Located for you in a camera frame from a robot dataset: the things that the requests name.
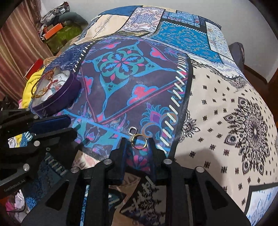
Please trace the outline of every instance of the white wall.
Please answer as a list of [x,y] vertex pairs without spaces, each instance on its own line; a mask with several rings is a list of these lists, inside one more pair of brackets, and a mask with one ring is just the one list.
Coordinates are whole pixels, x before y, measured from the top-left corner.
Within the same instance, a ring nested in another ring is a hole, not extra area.
[[45,7],[45,5],[44,5],[44,2],[45,1],[41,1],[41,15],[43,16],[43,15],[45,15],[45,14],[47,14],[47,12],[49,11],[49,10],[51,10],[51,9],[46,9],[46,7]]
[[[47,11],[56,0],[41,0]],[[67,0],[71,12],[88,22],[100,12],[127,5],[153,5],[178,9],[206,17],[222,26],[228,42],[241,42],[245,64],[267,81],[278,68],[278,40],[258,9],[248,0]]]

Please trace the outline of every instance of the purple tin box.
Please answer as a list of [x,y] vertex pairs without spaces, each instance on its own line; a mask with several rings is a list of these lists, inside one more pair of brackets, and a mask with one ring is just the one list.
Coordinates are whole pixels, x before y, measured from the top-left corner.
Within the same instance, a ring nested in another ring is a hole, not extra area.
[[55,67],[47,72],[32,96],[32,109],[41,117],[51,116],[70,107],[81,89],[81,83],[70,71]]

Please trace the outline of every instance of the yellow cloth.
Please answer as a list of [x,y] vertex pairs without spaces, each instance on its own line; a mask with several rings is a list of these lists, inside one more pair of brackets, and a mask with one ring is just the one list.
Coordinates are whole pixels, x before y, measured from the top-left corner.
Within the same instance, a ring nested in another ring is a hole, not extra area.
[[[44,68],[32,74],[32,76],[29,78],[28,82],[26,83],[25,89],[23,91],[23,96],[22,96],[22,108],[27,108],[29,106],[32,97],[31,90],[34,84],[41,78],[43,71]],[[15,138],[19,146],[22,139],[22,134],[15,136]]]

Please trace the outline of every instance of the metal screw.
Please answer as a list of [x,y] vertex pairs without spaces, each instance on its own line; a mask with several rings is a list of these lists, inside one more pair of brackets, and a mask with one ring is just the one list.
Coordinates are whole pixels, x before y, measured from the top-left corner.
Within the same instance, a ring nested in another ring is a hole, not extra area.
[[112,163],[112,160],[111,159],[104,159],[103,163],[105,165],[110,165]]
[[26,172],[29,171],[29,170],[30,170],[29,164],[25,163],[25,164],[23,165],[23,170],[26,171]]
[[40,145],[41,145],[41,143],[39,141],[34,141],[34,146],[38,147]]
[[172,160],[171,160],[171,159],[164,159],[163,162],[164,162],[166,165],[172,164]]
[[77,172],[79,172],[79,170],[80,170],[80,168],[79,168],[78,166],[72,167],[72,168],[70,169],[70,171],[71,171],[72,173],[77,173]]
[[198,166],[198,167],[196,167],[196,171],[198,173],[203,173],[205,171],[205,169],[203,167],[201,167],[201,166]]

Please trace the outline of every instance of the patterned fabric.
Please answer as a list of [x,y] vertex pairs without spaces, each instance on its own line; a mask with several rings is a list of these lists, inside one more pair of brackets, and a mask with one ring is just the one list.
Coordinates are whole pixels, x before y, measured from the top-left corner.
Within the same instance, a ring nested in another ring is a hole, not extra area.
[[155,7],[138,7],[122,27],[123,31],[155,32],[164,10]]
[[249,186],[277,182],[273,115],[249,83],[192,65],[188,117],[175,158],[185,167],[206,168],[245,211]]
[[205,33],[167,21],[161,22],[160,26],[161,29],[150,37],[192,52],[210,61],[221,62],[219,55],[210,50]]
[[105,15],[105,14],[112,14],[112,15],[121,15],[121,16],[131,16],[134,10],[138,7],[141,6],[124,6],[124,7],[118,7],[110,10],[106,10],[100,15]]
[[200,20],[197,15],[189,14],[189,13],[182,12],[182,11],[177,11],[176,13],[171,13],[171,12],[165,11],[163,13],[162,18],[179,21],[182,23],[186,23],[186,24],[198,27],[198,28],[200,27]]
[[211,50],[223,56],[226,56],[232,60],[233,58],[229,51],[228,44],[221,30],[217,26],[208,22],[206,22],[206,26],[207,26],[207,36],[209,38],[208,41]]
[[278,186],[252,192],[250,208],[246,214],[251,222],[251,226],[255,226],[263,217],[277,193]]
[[[45,69],[73,70],[82,84],[73,105],[57,113],[79,128],[76,142],[89,140],[73,165],[84,169],[107,158],[135,126],[182,166],[203,166],[255,225],[276,188],[259,199],[251,198],[249,188],[278,186],[277,131],[220,29],[201,16],[151,6],[116,8],[93,19],[77,45]],[[149,173],[148,152],[131,148],[127,164]],[[30,191],[37,192],[38,183]],[[110,189],[113,226],[165,224],[166,188],[147,174],[126,173],[123,185]],[[35,202],[41,196],[29,194]]]
[[145,226],[163,225],[166,214],[166,186],[155,186],[148,176],[142,178],[120,210]]
[[[177,65],[178,54],[184,55],[181,66]],[[108,157],[122,137],[130,137],[130,126],[153,137],[157,147],[168,153],[186,93],[186,62],[185,54],[159,43],[132,36],[104,38],[89,50],[79,70],[80,96],[60,114],[71,116],[72,127],[82,121],[76,141],[90,140],[88,155],[94,152]],[[140,154],[145,156],[147,150]],[[134,168],[149,170],[145,164],[131,163]]]

